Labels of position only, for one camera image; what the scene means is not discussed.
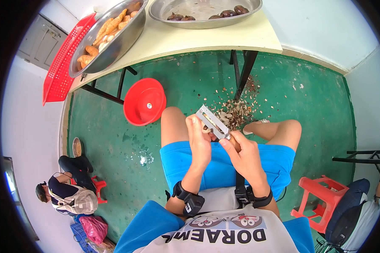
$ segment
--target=cartoon print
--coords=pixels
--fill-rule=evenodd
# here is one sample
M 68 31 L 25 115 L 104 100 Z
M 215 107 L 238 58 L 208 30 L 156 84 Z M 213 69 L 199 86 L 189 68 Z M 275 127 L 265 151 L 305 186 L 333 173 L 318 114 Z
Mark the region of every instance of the cartoon print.
M 262 220 L 263 219 L 260 216 L 245 215 L 244 213 L 241 213 L 231 219 L 235 225 L 242 228 L 257 227 L 262 223 Z
M 209 216 L 201 216 L 190 222 L 192 227 L 213 227 L 221 222 L 220 219 Z

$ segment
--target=door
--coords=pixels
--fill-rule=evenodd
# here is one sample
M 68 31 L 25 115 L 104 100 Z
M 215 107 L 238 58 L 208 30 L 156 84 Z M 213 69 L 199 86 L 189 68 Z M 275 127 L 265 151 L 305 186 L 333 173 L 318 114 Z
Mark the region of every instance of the door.
M 17 55 L 26 61 L 49 70 L 67 34 L 38 15 L 25 34 Z

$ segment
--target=stainless steel bowl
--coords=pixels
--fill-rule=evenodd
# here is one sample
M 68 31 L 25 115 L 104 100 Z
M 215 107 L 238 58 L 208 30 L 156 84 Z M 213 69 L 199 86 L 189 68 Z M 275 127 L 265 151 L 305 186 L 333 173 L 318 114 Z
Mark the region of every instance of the stainless steel bowl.
M 135 9 L 135 4 L 138 2 L 141 3 L 141 8 L 134 18 L 132 18 L 121 32 L 116 34 L 113 40 L 89 64 L 87 64 L 85 68 L 81 69 L 80 62 L 77 62 L 77 59 L 80 56 L 87 54 L 85 47 L 93 44 L 96 40 L 98 31 L 106 20 L 109 18 L 116 18 L 123 9 L 128 9 L 127 13 L 137 11 L 137 9 Z M 82 73 L 97 73 L 121 58 L 142 33 L 146 21 L 145 6 L 147 3 L 148 0 L 124 0 L 112 7 L 99 18 L 76 48 L 69 65 L 69 75 L 71 77 L 77 77 Z
M 79 138 L 75 137 L 72 143 L 72 153 L 74 157 L 82 156 L 85 153 L 83 142 Z
M 249 13 L 234 17 L 210 19 L 225 10 L 234 10 L 242 5 Z M 149 16 L 167 25 L 184 29 L 206 29 L 230 26 L 249 18 L 262 8 L 263 0 L 155 0 L 149 7 Z M 195 21 L 170 21 L 167 18 L 173 13 L 193 16 Z

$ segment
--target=hair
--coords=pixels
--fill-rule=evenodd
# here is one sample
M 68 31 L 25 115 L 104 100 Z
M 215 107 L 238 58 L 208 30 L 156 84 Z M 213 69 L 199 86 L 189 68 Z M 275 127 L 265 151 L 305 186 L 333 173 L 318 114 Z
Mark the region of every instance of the hair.
M 39 200 L 46 203 L 48 202 L 48 199 L 46 198 L 45 189 L 43 185 L 46 185 L 45 181 L 44 183 L 38 184 L 37 187 L 35 187 L 35 193 Z

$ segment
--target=peeled taro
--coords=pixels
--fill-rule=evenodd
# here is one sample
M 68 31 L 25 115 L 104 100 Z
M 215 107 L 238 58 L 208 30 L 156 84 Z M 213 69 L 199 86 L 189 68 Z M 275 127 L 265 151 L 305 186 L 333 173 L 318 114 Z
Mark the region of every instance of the peeled taro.
M 183 15 L 180 14 L 175 14 L 172 12 L 172 15 L 170 15 L 167 20 L 172 20 L 172 21 L 180 21 L 183 18 Z
M 237 15 L 242 15 L 242 14 L 246 14 L 249 12 L 249 10 L 247 8 L 243 7 L 242 5 L 235 6 L 234 11 L 235 11 L 235 13 L 237 13 Z
M 233 10 L 226 10 L 221 13 L 221 17 L 233 17 L 237 14 Z
M 220 15 L 212 15 L 208 19 L 220 19 L 220 18 L 222 18 Z
M 181 21 L 192 21 L 196 20 L 193 16 L 184 16 L 184 18 L 181 19 Z

